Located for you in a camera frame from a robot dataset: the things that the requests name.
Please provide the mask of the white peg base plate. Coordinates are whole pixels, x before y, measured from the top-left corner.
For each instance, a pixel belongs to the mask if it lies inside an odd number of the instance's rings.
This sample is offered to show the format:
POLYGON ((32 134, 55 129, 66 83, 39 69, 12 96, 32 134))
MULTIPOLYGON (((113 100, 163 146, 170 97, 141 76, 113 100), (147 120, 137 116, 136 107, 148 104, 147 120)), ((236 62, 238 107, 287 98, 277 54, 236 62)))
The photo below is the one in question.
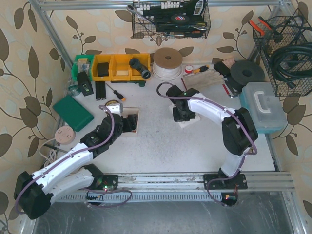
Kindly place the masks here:
POLYGON ((198 114, 195 115, 194 119, 190 119, 189 121, 180 121, 180 122, 178 122, 178 121, 174 120, 174 122, 177 123, 180 126, 181 129, 184 129, 187 126, 195 124, 196 122, 199 122, 199 121, 201 121, 201 117, 198 114))

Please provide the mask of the white tray of springs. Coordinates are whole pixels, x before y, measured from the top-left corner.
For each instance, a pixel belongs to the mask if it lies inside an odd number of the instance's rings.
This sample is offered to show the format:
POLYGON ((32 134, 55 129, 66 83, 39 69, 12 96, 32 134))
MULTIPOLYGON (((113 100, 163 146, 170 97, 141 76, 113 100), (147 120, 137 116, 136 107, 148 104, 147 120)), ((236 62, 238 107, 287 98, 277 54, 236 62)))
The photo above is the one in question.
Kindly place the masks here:
POLYGON ((139 109, 134 107, 125 107, 121 116, 123 118, 122 137, 136 137, 139 127, 139 109))

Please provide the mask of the beige work glove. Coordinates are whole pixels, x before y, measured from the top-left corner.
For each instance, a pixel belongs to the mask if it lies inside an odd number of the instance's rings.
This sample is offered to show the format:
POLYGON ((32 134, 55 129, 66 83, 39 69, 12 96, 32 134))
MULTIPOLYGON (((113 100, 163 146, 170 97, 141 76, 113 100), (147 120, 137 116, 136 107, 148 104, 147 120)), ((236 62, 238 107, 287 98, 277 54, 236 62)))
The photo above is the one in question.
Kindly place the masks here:
POLYGON ((211 85, 225 84, 224 76, 215 69, 208 69, 204 72, 184 76, 181 80, 186 90, 193 88, 202 91, 211 85))

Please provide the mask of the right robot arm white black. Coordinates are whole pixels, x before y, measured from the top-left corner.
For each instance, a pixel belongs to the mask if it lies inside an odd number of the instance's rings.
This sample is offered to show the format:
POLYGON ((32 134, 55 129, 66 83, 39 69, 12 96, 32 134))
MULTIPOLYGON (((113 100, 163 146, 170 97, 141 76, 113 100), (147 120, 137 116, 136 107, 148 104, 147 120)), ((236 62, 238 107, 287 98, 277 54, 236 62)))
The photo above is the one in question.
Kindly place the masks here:
POLYGON ((233 109, 218 104, 194 88, 182 91, 171 85, 165 95, 156 90, 161 97, 170 99, 175 122, 187 123, 201 115, 220 125, 223 144, 227 150, 221 172, 228 178, 234 178, 241 171, 247 155, 257 154, 255 141, 258 132, 249 111, 241 107, 233 109))

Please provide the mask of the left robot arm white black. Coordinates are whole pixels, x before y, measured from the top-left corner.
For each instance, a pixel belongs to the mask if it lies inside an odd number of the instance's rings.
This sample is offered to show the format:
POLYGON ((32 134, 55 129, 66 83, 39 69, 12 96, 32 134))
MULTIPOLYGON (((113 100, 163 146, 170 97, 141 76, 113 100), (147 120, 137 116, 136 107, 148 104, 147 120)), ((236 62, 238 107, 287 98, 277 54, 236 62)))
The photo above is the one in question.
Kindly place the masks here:
POLYGON ((18 175, 14 190, 14 208, 18 214, 37 219, 67 193, 80 189, 106 193, 117 187, 117 179, 106 179, 91 161, 128 130, 127 119, 104 105, 100 109, 107 113, 102 123, 68 153, 32 174, 24 171, 18 175))

